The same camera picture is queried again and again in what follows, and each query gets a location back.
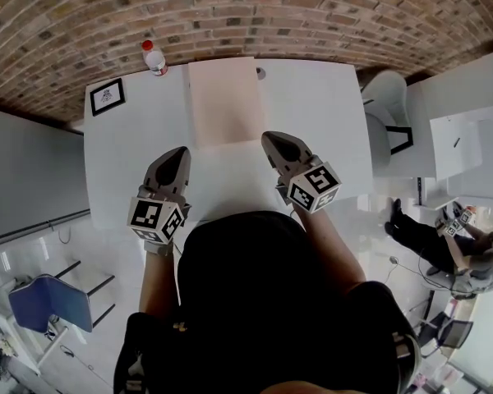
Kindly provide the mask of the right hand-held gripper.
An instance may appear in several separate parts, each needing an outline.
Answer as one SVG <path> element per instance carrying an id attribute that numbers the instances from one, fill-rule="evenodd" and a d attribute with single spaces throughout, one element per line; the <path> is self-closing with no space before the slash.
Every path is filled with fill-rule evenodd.
<path id="1" fill-rule="evenodd" d="M 279 131 L 266 131 L 261 144 L 271 167 L 279 174 L 276 190 L 285 204 L 316 213 L 334 202 L 341 180 L 303 140 Z"/>

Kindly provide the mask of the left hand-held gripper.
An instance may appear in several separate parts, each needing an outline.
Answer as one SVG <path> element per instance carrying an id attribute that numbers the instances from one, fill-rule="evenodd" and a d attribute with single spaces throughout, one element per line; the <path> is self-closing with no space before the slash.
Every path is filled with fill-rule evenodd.
<path id="1" fill-rule="evenodd" d="M 188 147 L 171 149 L 153 161 L 130 202 L 128 227 L 144 242 L 145 251 L 169 256 L 173 238 L 188 218 L 185 191 L 191 169 Z"/>

